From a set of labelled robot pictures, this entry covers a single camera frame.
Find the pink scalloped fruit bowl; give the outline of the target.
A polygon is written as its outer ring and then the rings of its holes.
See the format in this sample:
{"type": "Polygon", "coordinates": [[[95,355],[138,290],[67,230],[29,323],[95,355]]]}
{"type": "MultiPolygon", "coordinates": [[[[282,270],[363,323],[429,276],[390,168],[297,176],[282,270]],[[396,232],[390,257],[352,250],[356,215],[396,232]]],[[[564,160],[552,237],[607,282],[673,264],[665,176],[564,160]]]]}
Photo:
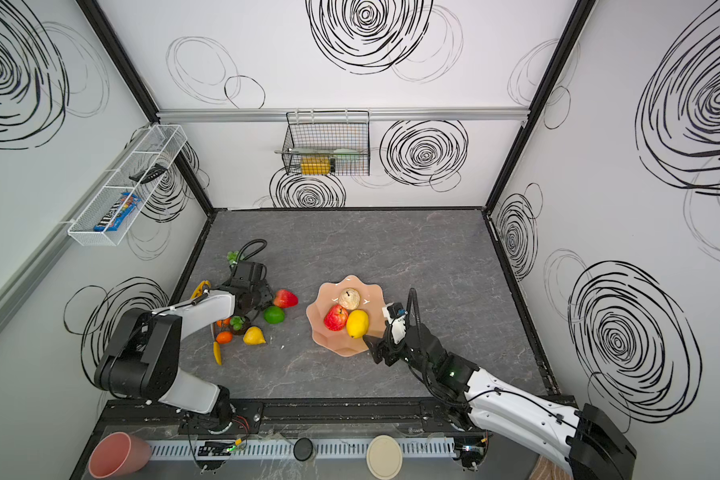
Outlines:
{"type": "Polygon", "coordinates": [[[351,357],[368,350],[364,335],[381,337],[386,301],[377,284],[349,275],[337,283],[323,283],[307,309],[313,341],[327,350],[351,357]]]}

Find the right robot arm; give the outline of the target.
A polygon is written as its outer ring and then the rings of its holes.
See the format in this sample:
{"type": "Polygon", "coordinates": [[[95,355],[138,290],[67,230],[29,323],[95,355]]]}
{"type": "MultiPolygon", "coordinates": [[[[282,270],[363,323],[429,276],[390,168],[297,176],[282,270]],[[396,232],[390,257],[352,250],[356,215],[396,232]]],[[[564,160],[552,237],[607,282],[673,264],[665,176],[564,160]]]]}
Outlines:
{"type": "Polygon", "coordinates": [[[415,297],[382,314],[382,335],[363,338],[374,362],[405,363],[458,428],[497,433],[574,479],[632,478],[636,448],[598,407],[543,399],[446,350],[420,320],[415,297]]]}

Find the beige fake pear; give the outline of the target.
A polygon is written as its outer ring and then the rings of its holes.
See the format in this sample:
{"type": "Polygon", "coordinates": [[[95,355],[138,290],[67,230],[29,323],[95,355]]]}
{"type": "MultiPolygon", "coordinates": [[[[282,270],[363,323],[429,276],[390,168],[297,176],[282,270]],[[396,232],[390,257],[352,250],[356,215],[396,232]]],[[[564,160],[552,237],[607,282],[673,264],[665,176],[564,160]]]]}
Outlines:
{"type": "Polygon", "coordinates": [[[362,303],[362,296],[354,288],[346,288],[341,291],[337,303],[347,311],[358,309],[362,303]]]}

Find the red fake apple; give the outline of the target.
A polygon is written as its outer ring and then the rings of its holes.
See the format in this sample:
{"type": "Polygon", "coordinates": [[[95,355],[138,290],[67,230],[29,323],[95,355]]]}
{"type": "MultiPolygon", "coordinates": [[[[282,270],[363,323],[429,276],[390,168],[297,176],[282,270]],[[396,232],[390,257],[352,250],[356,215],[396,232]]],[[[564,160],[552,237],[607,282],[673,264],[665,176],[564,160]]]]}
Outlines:
{"type": "Polygon", "coordinates": [[[345,310],[339,304],[334,304],[326,313],[323,323],[330,331],[341,331],[345,328],[350,311],[345,310]]]}

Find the yellow fake lemon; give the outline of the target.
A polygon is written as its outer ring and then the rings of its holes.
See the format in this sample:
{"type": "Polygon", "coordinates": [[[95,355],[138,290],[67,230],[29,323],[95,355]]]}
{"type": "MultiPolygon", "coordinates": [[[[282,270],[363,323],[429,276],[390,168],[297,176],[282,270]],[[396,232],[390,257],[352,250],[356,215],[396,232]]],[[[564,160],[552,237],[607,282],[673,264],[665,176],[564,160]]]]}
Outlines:
{"type": "Polygon", "coordinates": [[[361,309],[353,310],[346,323],[346,331],[353,339],[361,339],[368,333],[370,327],[369,315],[361,309]]]}

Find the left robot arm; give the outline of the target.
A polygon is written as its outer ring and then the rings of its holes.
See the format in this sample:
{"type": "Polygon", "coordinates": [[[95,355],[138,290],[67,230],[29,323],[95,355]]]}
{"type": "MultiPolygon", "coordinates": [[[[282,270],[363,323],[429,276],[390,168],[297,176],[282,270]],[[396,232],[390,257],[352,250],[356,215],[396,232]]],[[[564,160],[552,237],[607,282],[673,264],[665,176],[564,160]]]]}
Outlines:
{"type": "Polygon", "coordinates": [[[273,292],[261,263],[238,261],[217,288],[204,286],[194,297],[156,310],[132,308],[122,314],[96,367],[93,383],[112,394],[159,402],[217,420],[232,415],[229,392],[179,367],[182,341],[217,322],[261,311],[273,292]]]}

